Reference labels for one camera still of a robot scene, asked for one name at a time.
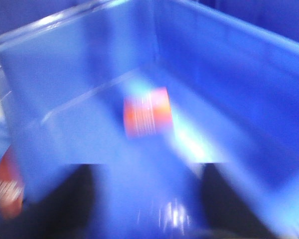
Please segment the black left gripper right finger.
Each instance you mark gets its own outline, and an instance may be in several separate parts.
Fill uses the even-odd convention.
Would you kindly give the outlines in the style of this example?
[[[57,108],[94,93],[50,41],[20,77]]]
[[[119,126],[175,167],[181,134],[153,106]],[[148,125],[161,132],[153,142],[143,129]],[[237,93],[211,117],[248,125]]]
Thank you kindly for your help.
[[[276,239],[277,236],[238,196],[217,168],[208,163],[202,172],[200,197],[213,239]]]

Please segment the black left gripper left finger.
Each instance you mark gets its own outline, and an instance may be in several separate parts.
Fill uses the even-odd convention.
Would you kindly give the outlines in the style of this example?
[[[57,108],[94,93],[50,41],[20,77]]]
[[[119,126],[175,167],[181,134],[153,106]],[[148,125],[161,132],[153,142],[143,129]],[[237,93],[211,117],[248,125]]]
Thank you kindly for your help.
[[[0,224],[0,239],[85,239],[96,206],[93,167],[79,165],[57,188]]]

